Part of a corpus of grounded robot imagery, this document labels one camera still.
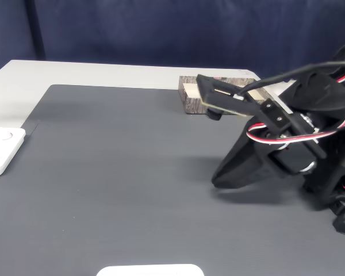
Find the black cable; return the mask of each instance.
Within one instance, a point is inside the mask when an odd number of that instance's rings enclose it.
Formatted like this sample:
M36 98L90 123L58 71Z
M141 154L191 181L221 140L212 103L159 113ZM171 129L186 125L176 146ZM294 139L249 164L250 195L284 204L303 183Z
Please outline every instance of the black cable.
M292 78L295 76L299 76L301 74L308 73L308 72L314 71L316 69L341 67L341 66L345 66L345 62L324 62L324 63L317 63L317 64L309 64L307 66L300 67L298 69L295 69L293 71L289 71L287 73L283 73L281 75L272 76L271 78L261 79L261 80L258 80L256 82L252 82L249 85L244 86L238 92L238 95L241 95L241 94L248 92L250 90L253 90L253 89L261 88L263 86L273 85L275 83L282 82L286 79L289 79L289 78Z

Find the white table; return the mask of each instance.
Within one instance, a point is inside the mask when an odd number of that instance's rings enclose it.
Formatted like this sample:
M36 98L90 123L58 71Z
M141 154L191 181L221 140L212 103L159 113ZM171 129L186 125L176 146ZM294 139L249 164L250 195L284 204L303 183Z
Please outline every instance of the white table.
M248 70L12 60L0 70L0 127L20 127L51 85L177 89L181 75L234 78L238 72L258 79ZM284 86L266 89L276 96Z

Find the white round button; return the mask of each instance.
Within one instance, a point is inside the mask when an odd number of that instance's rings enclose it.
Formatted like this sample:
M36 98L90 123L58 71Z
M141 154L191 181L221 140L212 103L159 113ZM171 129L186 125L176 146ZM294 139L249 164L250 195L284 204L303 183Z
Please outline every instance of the white round button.
M1 140L7 140L13 137L13 134L10 131L3 131L0 133Z

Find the blue fabric curtain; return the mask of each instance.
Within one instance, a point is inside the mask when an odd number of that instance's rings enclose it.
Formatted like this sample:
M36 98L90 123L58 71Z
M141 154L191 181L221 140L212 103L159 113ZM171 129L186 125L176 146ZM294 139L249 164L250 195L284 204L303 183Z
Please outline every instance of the blue fabric curtain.
M12 59L36 59L23 0L0 0L0 68Z
M32 43L46 60L247 68L265 77L328 60L345 44L345 0L24 2L33 4ZM0 13L0 36L15 38L0 43L0 66L30 58L24 10Z

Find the wooden block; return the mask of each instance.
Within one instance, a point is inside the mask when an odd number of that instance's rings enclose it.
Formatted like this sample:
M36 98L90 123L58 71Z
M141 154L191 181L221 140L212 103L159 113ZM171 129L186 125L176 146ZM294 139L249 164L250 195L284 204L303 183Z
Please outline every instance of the wooden block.
M217 78L223 82L231 83L244 87L252 83L255 79L252 78ZM197 81L195 76L180 76L179 78L179 95L182 99L185 113L187 114L205 114L207 107L201 102L200 92L198 90ZM259 103L270 98L270 95L264 88L259 88L249 92L251 96Z

